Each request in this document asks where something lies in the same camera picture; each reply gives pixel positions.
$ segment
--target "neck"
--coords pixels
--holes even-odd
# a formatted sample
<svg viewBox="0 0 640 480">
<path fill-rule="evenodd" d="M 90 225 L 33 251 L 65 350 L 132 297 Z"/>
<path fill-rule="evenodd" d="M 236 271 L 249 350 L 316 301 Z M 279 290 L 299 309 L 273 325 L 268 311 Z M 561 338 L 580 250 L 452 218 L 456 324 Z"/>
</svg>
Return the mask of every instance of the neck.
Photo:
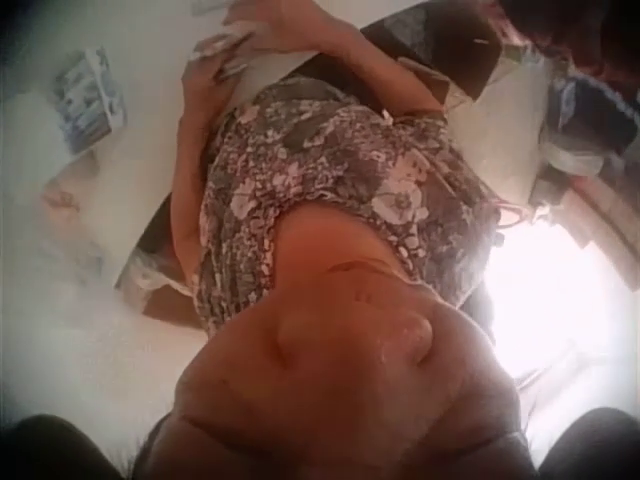
<svg viewBox="0 0 640 480">
<path fill-rule="evenodd" d="M 366 264 L 408 280 L 391 247 L 361 220 L 306 204 L 276 225 L 275 288 L 309 280 L 345 264 Z"/>
</svg>

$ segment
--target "gray floral dress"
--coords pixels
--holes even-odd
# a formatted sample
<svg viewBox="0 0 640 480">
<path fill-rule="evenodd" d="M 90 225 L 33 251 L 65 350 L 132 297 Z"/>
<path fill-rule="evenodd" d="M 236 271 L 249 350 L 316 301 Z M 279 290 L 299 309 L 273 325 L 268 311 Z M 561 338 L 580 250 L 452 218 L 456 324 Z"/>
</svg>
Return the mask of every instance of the gray floral dress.
<svg viewBox="0 0 640 480">
<path fill-rule="evenodd" d="M 204 152 L 196 309 L 210 334 L 273 288 L 274 225 L 301 202 L 368 223 L 415 281 L 458 306 L 478 284 L 498 212 L 440 114 L 385 120 L 294 77 L 229 114 Z"/>
</svg>

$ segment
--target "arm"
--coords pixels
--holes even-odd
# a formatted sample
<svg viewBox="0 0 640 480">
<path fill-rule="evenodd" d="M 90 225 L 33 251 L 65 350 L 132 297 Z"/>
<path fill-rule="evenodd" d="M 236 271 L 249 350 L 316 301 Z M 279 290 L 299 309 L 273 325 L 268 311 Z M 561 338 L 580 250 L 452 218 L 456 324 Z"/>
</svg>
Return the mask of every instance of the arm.
<svg viewBox="0 0 640 480">
<path fill-rule="evenodd" d="M 215 49 L 226 36 L 219 35 L 196 46 L 197 51 Z M 216 82 L 215 77 L 234 54 L 223 53 L 189 62 L 182 77 L 184 112 L 178 127 L 178 153 L 171 191 L 171 233 L 173 247 L 187 284 L 198 271 L 200 245 L 200 207 L 204 179 L 200 161 L 212 126 L 231 99 L 239 77 Z"/>
<path fill-rule="evenodd" d="M 343 62 L 373 90 L 394 117 L 442 111 L 442 105 L 418 77 L 372 44 L 352 25 L 336 26 L 335 41 L 323 53 Z"/>
<path fill-rule="evenodd" d="M 204 197 L 200 158 L 206 133 L 184 117 L 178 127 L 178 154 L 171 189 L 171 233 L 173 248 L 187 284 L 197 272 L 202 255 L 199 215 Z"/>
<path fill-rule="evenodd" d="M 441 111 L 429 89 L 409 70 L 369 42 L 353 25 L 332 17 L 313 0 L 237 0 L 225 24 L 261 22 L 255 50 L 320 51 L 339 59 L 376 94 L 393 116 Z"/>
</svg>

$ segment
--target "hair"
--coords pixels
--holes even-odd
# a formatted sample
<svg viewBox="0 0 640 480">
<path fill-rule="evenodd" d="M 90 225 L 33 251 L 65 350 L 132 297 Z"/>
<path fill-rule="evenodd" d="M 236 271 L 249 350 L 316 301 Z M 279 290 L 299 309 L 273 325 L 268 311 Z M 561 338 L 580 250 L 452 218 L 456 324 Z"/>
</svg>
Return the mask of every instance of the hair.
<svg viewBox="0 0 640 480">
<path fill-rule="evenodd" d="M 600 31 L 604 62 L 630 80 L 640 79 L 640 28 L 630 0 L 499 0 L 512 25 L 529 39 L 562 45 L 590 9 L 605 8 Z"/>
</svg>

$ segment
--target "hand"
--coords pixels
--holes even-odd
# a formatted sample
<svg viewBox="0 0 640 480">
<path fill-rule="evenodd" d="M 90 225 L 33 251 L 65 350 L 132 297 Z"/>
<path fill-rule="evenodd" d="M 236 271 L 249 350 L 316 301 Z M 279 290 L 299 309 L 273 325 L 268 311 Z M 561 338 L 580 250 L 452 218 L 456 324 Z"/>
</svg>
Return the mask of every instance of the hand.
<svg viewBox="0 0 640 480">
<path fill-rule="evenodd" d="M 228 35 L 216 35 L 203 40 L 195 47 L 196 52 L 207 52 L 215 48 Z M 182 121 L 189 128 L 208 129 L 223 113 L 240 82 L 235 75 L 217 82 L 216 76 L 235 54 L 235 48 L 190 61 L 182 75 L 184 113 Z"/>
<path fill-rule="evenodd" d="M 268 30 L 257 32 L 251 47 L 278 53 L 330 53 L 337 45 L 337 33 L 347 27 L 313 0 L 236 0 L 224 25 L 239 21 L 266 24 Z"/>
</svg>

